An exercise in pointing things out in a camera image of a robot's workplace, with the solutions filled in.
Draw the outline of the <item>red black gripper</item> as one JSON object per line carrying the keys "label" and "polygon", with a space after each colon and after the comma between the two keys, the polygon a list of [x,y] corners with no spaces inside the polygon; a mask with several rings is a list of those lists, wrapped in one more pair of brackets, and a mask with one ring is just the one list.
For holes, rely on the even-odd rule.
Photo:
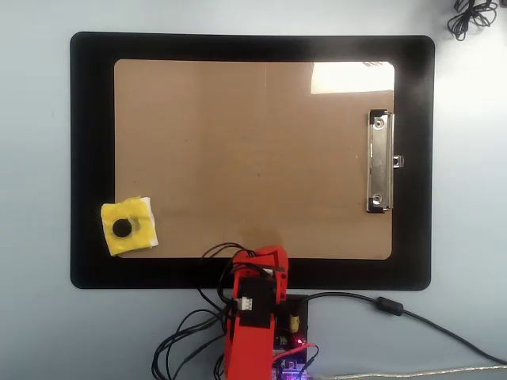
{"label": "red black gripper", "polygon": [[281,246],[266,246],[253,255],[242,250],[233,259],[233,296],[283,302],[288,288],[288,269],[288,254]]}

